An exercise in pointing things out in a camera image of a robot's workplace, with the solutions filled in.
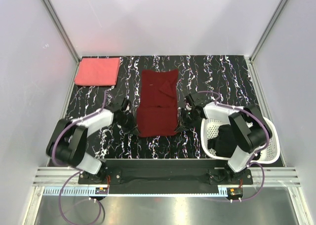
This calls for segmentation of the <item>dark red t shirt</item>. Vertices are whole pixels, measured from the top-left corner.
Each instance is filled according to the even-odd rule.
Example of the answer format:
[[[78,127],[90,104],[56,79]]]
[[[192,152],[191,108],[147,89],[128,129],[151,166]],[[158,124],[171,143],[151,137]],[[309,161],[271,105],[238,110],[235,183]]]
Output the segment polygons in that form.
[[[173,136],[178,124],[178,70],[141,73],[140,105],[136,111],[139,136]]]

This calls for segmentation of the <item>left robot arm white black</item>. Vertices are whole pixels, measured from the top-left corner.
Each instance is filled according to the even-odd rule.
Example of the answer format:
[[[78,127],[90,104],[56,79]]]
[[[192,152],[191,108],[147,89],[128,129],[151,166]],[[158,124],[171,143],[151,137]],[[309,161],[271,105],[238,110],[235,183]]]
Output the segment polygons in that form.
[[[81,177],[94,184],[107,183],[110,175],[105,162],[86,152],[87,139],[98,130],[117,124],[125,134],[138,135],[137,124],[131,110],[131,101],[118,98],[91,114],[73,120],[57,122],[46,148],[46,155],[58,166],[71,166],[83,171]]]

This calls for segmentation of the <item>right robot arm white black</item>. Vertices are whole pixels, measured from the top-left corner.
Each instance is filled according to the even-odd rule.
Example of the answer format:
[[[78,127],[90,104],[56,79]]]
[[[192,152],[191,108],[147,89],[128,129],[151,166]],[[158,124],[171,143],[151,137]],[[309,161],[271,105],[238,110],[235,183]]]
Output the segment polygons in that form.
[[[189,130],[201,121],[200,142],[204,153],[225,162],[223,169],[210,180],[216,184],[240,182],[261,151],[277,137],[274,125],[264,118],[255,105],[236,107],[208,99],[198,91],[185,97],[177,132]]]

